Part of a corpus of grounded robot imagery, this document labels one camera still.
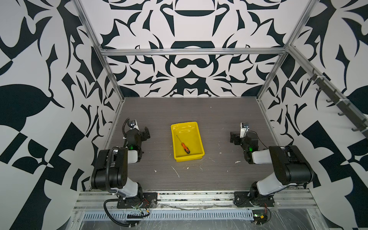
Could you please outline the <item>aluminium front rail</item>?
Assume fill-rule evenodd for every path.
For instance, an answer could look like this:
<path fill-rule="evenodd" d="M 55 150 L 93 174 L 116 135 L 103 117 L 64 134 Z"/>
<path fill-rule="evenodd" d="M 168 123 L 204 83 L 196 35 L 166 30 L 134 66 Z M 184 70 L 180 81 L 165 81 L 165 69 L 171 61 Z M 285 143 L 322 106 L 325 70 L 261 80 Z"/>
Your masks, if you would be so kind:
<path fill-rule="evenodd" d="M 235 192 L 233 190 L 206 191 L 157 191 L 146 193 L 141 209 L 169 208 L 169 209 L 211 209 L 234 208 Z M 103 210 L 103 202 L 114 198 L 107 192 L 81 192 L 73 211 Z M 275 193 L 270 199 L 269 208 L 278 209 L 316 209 L 318 208 L 312 194 L 307 189 L 285 189 Z"/>

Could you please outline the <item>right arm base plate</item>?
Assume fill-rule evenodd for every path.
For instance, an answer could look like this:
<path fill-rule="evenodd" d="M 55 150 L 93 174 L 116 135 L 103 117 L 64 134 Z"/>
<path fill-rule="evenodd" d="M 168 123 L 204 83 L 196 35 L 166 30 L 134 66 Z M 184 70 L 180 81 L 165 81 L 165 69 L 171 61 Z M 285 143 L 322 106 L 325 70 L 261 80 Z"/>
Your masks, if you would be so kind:
<path fill-rule="evenodd" d="M 251 195 L 251 192 L 237 191 L 234 192 L 233 203 L 239 208 L 244 207 L 274 207 L 273 195 Z"/>

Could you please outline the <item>yellow plastic bin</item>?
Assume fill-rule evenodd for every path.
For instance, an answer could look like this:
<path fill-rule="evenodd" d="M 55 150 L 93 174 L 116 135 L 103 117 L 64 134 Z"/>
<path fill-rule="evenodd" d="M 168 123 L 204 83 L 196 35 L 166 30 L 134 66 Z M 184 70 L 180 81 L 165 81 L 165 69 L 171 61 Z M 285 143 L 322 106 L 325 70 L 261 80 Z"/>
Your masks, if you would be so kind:
<path fill-rule="evenodd" d="M 173 155 L 178 163 L 200 160 L 204 157 L 205 151 L 197 122 L 172 124 L 171 132 Z M 177 136 L 189 148 L 190 154 L 185 153 Z"/>

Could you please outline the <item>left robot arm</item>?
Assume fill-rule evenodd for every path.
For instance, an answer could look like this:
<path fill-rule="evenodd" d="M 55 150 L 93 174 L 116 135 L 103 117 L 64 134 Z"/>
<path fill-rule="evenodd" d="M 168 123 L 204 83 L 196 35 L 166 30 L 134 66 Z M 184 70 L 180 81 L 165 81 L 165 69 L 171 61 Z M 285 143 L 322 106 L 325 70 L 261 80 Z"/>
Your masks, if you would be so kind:
<path fill-rule="evenodd" d="M 143 131 L 132 128 L 126 133 L 125 147 L 101 150 L 92 173 L 91 188 L 125 199 L 143 199 L 141 185 L 128 177 L 128 165 L 141 161 L 142 142 L 149 138 L 147 127 Z"/>

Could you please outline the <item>grey wall hook rack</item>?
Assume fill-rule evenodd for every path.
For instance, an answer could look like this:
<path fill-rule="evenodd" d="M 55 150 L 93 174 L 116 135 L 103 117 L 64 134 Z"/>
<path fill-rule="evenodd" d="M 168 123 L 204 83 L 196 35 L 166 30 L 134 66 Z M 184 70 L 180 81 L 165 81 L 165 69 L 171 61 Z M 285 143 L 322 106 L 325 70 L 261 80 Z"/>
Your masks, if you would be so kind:
<path fill-rule="evenodd" d="M 315 68 L 311 72 L 308 82 L 315 83 L 318 87 L 316 91 L 323 92 L 328 97 L 327 103 L 338 107 L 338 115 L 346 117 L 354 125 L 351 129 L 353 132 L 360 132 L 368 139 L 368 118 L 326 76 L 318 73 Z"/>

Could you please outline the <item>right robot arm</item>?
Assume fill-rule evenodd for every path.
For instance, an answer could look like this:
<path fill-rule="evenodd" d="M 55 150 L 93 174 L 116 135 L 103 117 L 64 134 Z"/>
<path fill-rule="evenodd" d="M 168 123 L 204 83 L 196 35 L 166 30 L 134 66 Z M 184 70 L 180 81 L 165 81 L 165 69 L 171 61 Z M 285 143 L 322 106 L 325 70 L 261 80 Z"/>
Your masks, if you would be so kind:
<path fill-rule="evenodd" d="M 248 194 L 250 199 L 265 198 L 287 187 L 306 185 L 313 180 L 314 171 L 297 146 L 269 146 L 259 150 L 258 141 L 254 132 L 230 133 L 230 142 L 241 146 L 249 164 L 273 166 L 273 173 L 252 184 Z"/>

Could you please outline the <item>orange black screwdriver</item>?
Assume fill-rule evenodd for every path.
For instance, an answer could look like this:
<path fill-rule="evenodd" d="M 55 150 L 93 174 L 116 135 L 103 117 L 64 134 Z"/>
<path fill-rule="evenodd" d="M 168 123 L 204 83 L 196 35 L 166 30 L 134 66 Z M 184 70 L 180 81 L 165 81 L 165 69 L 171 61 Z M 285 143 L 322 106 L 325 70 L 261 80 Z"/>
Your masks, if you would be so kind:
<path fill-rule="evenodd" d="M 184 149 L 185 153 L 186 154 L 190 154 L 190 150 L 189 148 L 180 140 L 180 138 L 177 136 L 177 138 L 179 139 L 180 143 L 181 143 L 181 146 L 182 148 Z"/>

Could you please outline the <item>aluminium frame post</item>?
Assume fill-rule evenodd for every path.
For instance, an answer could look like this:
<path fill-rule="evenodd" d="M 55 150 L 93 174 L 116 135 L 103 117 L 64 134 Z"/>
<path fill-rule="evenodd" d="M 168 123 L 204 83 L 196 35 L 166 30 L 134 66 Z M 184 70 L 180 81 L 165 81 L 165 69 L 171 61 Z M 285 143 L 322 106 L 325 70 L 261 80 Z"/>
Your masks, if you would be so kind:
<path fill-rule="evenodd" d="M 106 61 L 105 57 L 102 55 L 102 50 L 101 50 L 101 46 L 100 43 L 97 39 L 96 34 L 94 33 L 93 27 L 91 22 L 88 19 L 86 10 L 84 9 L 82 2 L 80 0 L 73 0 L 72 1 L 74 4 L 74 7 L 76 8 L 76 11 L 78 13 L 78 17 L 82 23 L 82 25 L 84 26 L 86 33 L 96 51 L 97 57 L 100 61 L 100 63 L 102 64 L 103 69 L 106 71 L 107 76 L 110 80 L 110 82 L 112 83 L 113 89 L 115 90 L 115 92 L 118 95 L 118 98 L 120 99 L 121 102 L 124 102 L 125 97 L 123 96 L 120 87 L 117 83 L 117 80 L 113 74 L 113 72 L 111 71 L 111 68 L 108 64 L 108 62 Z"/>
<path fill-rule="evenodd" d="M 263 95 L 266 93 L 267 89 L 269 88 L 270 84 L 272 83 L 273 79 L 276 76 L 277 71 L 280 69 L 281 65 L 283 64 L 283 62 L 285 61 L 286 57 L 289 55 L 289 48 L 291 47 L 291 45 L 296 41 L 297 36 L 300 34 L 302 28 L 306 25 L 308 19 L 311 16 L 311 12 L 313 11 L 316 3 L 318 1 L 308 1 L 305 9 L 303 10 L 299 20 L 296 23 L 295 28 L 292 30 L 292 33 L 289 37 L 289 39 L 287 40 L 287 42 L 285 43 L 284 47 L 283 47 L 283 53 L 279 55 L 277 61 L 275 62 L 274 67 L 272 68 L 271 72 L 269 73 L 269 75 L 267 76 L 265 83 L 263 84 L 263 86 L 261 87 L 261 90 L 259 91 L 258 95 L 257 95 L 257 100 L 261 100 Z"/>

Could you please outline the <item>aluminium frame left post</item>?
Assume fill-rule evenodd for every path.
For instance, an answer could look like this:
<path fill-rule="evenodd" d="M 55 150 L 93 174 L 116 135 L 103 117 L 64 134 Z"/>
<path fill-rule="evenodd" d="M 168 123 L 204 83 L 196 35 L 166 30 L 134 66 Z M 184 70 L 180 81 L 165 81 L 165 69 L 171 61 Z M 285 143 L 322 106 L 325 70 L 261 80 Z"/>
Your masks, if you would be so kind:
<path fill-rule="evenodd" d="M 124 102 L 125 97 L 123 96 L 120 87 L 117 83 L 117 80 L 113 74 L 113 72 L 111 71 L 111 68 L 108 64 L 108 62 L 106 61 L 105 57 L 102 55 L 102 50 L 101 50 L 101 46 L 100 43 L 97 39 L 96 34 L 94 33 L 93 27 L 91 22 L 88 19 L 86 10 L 84 9 L 82 2 L 80 0 L 73 0 L 72 1 L 74 4 L 74 7 L 76 8 L 76 11 L 78 13 L 78 17 L 82 23 L 82 25 L 84 26 L 86 33 L 96 51 L 97 57 L 100 61 L 100 63 L 102 64 L 103 69 L 106 71 L 107 76 L 110 80 L 110 82 L 112 83 L 113 89 L 115 90 L 115 92 L 118 95 L 118 98 L 120 99 L 121 102 Z"/>

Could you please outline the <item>aluminium frame horizontal bar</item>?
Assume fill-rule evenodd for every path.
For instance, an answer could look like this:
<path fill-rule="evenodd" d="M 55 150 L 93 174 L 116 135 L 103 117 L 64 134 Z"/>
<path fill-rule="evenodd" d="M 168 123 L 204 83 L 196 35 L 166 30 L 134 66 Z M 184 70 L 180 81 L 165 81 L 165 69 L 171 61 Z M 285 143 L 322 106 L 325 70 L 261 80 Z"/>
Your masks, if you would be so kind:
<path fill-rule="evenodd" d="M 101 49 L 103 56 L 282 54 L 285 48 Z"/>

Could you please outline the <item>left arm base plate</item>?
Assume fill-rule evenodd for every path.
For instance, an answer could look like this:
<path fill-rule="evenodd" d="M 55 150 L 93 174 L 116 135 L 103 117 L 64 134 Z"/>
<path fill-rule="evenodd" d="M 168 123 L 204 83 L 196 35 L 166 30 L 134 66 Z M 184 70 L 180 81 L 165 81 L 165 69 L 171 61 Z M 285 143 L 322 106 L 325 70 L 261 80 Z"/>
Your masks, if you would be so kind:
<path fill-rule="evenodd" d="M 125 198 L 118 202 L 118 209 L 150 208 L 157 204 L 158 193 L 141 193 L 135 197 Z"/>

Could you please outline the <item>green circuit board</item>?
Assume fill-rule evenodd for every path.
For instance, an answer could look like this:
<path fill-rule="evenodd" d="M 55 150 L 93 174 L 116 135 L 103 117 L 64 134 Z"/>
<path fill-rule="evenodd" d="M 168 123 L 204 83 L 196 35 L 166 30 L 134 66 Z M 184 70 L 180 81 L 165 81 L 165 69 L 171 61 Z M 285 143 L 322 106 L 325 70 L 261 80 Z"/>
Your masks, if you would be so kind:
<path fill-rule="evenodd" d="M 270 211 L 268 209 L 260 210 L 256 209 L 253 210 L 253 221 L 252 223 L 258 226 L 263 226 L 268 223 L 271 219 Z"/>

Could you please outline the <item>aluminium frame right post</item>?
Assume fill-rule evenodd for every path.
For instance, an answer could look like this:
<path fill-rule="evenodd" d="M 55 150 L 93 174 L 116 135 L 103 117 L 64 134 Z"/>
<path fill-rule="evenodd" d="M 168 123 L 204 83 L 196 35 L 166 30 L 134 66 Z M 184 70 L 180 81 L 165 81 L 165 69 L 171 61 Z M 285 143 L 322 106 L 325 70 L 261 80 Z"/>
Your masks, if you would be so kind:
<path fill-rule="evenodd" d="M 283 53 L 279 55 L 277 61 L 275 62 L 274 67 L 272 68 L 271 72 L 269 73 L 269 75 L 267 76 L 265 83 L 263 84 L 263 86 L 261 87 L 261 90 L 259 91 L 258 95 L 257 95 L 257 100 L 261 100 L 263 95 L 266 93 L 267 89 L 269 88 L 270 84 L 272 83 L 273 79 L 276 76 L 277 71 L 280 69 L 281 65 L 283 64 L 283 62 L 285 61 L 286 57 L 289 55 L 289 48 L 291 47 L 291 45 L 296 41 L 297 36 L 300 34 L 302 28 L 306 25 L 308 19 L 311 16 L 311 12 L 313 11 L 316 3 L 318 1 L 308 1 L 305 9 L 303 10 L 299 20 L 296 23 L 295 28 L 292 30 L 292 33 L 289 37 L 289 39 L 287 40 L 287 42 L 285 43 L 284 47 L 283 47 Z"/>

